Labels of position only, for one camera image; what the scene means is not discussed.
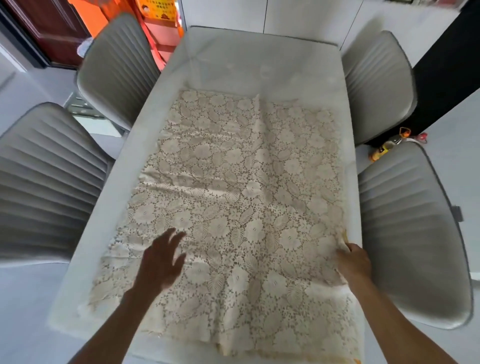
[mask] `dark red wooden door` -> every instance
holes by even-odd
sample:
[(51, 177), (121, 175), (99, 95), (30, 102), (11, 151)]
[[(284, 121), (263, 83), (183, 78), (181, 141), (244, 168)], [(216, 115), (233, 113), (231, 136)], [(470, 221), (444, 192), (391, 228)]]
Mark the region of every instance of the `dark red wooden door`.
[(80, 65), (77, 47), (90, 34), (67, 0), (3, 1), (52, 65)]

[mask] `chair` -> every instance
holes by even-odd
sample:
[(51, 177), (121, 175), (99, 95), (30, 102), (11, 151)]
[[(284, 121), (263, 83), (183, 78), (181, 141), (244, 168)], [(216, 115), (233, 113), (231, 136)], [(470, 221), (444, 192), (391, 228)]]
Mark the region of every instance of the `chair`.
[(345, 80), (356, 146), (400, 124), (417, 105), (412, 68), (391, 32), (380, 32)]
[(122, 13), (95, 38), (77, 86), (107, 119), (130, 130), (159, 76), (142, 28), (132, 15)]
[(61, 106), (0, 137), (0, 267), (69, 262), (114, 159)]
[(444, 329), (467, 323), (473, 295), (452, 206), (423, 148), (402, 143), (359, 175), (373, 281), (403, 313)]

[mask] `person's right arm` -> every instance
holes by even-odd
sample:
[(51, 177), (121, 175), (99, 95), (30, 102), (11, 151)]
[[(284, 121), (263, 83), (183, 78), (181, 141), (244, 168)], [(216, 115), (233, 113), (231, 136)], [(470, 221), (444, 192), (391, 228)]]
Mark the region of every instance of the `person's right arm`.
[(357, 297), (388, 364), (455, 364), (445, 351), (418, 330), (373, 284), (367, 252), (347, 243), (338, 250), (338, 270)]

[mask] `forearm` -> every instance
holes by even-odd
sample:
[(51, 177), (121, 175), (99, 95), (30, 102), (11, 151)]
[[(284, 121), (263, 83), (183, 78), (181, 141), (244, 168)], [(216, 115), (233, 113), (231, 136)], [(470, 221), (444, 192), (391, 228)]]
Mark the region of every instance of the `forearm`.
[(151, 300), (125, 292), (120, 305), (69, 364), (121, 364)]
[(389, 364), (455, 361), (408, 321), (369, 279), (350, 285)]

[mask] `white tabletop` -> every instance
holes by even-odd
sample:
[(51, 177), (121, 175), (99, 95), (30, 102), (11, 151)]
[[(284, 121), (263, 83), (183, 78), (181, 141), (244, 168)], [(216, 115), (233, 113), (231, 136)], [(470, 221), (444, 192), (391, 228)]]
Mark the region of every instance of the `white tabletop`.
[[(88, 301), (100, 257), (115, 234), (120, 214), (182, 88), (250, 97), (260, 94), (265, 100), (297, 100), (307, 108), (331, 110), (341, 127), (348, 237), (361, 244), (355, 148), (338, 48), (294, 38), (193, 27), (163, 70), (100, 194), (50, 312), (48, 323), (54, 329), (88, 339), (103, 323), (80, 316), (79, 307)], [(359, 310), (362, 351), (363, 324)], [(130, 353), (172, 364), (252, 362), (252, 357), (222, 357), (213, 345), (142, 333), (135, 336)], [(261, 358), (254, 361), (270, 362)]]

